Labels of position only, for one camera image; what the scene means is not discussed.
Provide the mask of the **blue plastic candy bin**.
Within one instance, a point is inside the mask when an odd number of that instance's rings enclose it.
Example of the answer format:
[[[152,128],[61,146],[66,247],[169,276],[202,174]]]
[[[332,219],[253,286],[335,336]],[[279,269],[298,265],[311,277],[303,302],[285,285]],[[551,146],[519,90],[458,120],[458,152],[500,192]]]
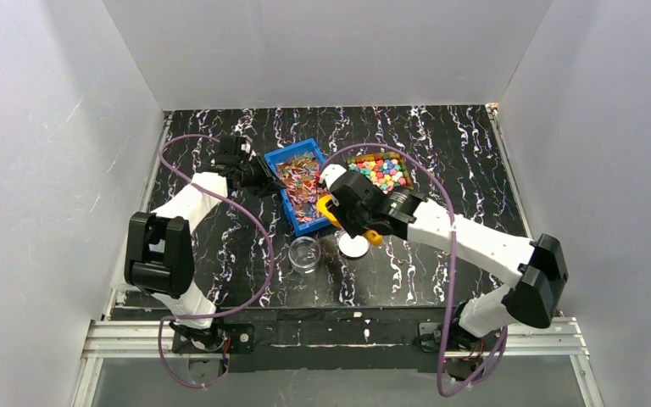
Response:
[[[268,152],[266,164],[285,184],[280,191],[286,217],[295,235],[303,235],[328,227],[330,221],[316,208],[326,193],[319,186],[318,175],[325,158],[313,138]]]

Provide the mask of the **yellow plastic scoop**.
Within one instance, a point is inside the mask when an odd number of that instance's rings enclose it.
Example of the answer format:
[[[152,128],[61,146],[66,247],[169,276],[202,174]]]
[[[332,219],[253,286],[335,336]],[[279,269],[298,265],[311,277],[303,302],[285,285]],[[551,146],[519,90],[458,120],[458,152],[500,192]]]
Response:
[[[343,226],[341,225],[340,221],[336,218],[336,216],[329,210],[328,204],[331,202],[332,196],[330,194],[326,194],[325,196],[319,198],[316,203],[316,208],[318,211],[325,216],[332,225],[334,225],[337,228],[343,229]],[[367,230],[364,233],[361,234],[361,237],[365,238],[369,243],[375,246],[381,246],[383,243],[383,238],[382,236],[373,230]]]

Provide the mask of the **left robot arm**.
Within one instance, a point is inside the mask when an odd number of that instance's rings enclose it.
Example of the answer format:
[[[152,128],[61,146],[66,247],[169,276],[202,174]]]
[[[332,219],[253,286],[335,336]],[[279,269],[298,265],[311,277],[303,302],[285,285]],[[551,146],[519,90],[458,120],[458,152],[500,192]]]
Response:
[[[227,313],[218,311],[194,280],[192,234],[219,204],[229,204],[261,231],[273,270],[275,252],[269,233],[229,195],[240,190],[261,198],[285,187],[264,157],[253,150],[250,137],[229,135],[214,142],[214,155],[192,175],[159,155],[161,164],[186,185],[156,209],[136,212],[130,218],[124,266],[125,282],[165,305],[171,313],[170,328],[206,353],[226,352],[230,336],[222,325]]]

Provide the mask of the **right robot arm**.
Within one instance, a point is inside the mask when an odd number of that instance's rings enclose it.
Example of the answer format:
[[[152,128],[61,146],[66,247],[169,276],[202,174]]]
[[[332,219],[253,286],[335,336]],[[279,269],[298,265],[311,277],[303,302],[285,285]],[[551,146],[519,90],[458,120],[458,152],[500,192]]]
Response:
[[[407,187],[383,192],[366,176],[339,164],[326,166],[320,184],[328,197],[318,209],[349,236],[372,242],[395,236],[454,254],[495,276],[501,287],[461,304],[449,333],[479,339],[504,326],[520,323],[550,327],[568,281],[565,254],[558,238],[517,237],[451,215],[445,206]]]

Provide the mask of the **square tin of colourful candies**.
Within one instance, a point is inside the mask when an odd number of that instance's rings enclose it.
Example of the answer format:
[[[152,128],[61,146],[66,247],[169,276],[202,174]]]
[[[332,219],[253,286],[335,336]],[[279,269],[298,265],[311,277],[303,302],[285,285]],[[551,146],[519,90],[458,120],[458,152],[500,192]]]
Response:
[[[384,193],[389,193],[395,187],[414,187],[408,163],[401,154],[361,154],[348,158],[347,163],[350,170],[364,175]]]

